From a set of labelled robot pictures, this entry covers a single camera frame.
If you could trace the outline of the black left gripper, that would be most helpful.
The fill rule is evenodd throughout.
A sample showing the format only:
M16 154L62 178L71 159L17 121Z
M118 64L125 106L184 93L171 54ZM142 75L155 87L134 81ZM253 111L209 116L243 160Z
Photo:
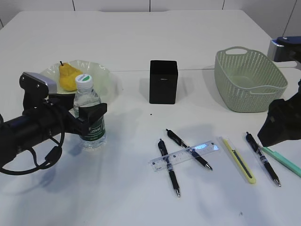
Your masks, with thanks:
M65 133L82 137L100 136L103 133L103 115L107 104L79 107L76 118L69 110L74 95L52 95L49 99L38 99L24 95L22 113L23 139L51 139Z

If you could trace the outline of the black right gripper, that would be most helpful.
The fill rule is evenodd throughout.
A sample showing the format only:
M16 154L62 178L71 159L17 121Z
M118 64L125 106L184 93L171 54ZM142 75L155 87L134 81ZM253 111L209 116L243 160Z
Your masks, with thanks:
M257 134L264 147L301 138L301 88L290 99L273 100Z

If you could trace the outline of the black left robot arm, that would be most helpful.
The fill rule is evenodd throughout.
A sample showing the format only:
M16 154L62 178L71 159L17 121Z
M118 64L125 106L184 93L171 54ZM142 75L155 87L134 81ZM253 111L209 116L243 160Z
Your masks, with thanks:
M100 103L90 107L80 107L75 117L73 108L74 94L52 94L43 99L37 107L23 111L22 116L0 123L0 171L7 175L26 175L45 170L60 159L65 134L85 136L92 125L107 112L107 104ZM42 164L37 163L34 146L51 139L55 146L46 155ZM12 162L23 151L30 151L35 167L24 171L7 170L4 166Z

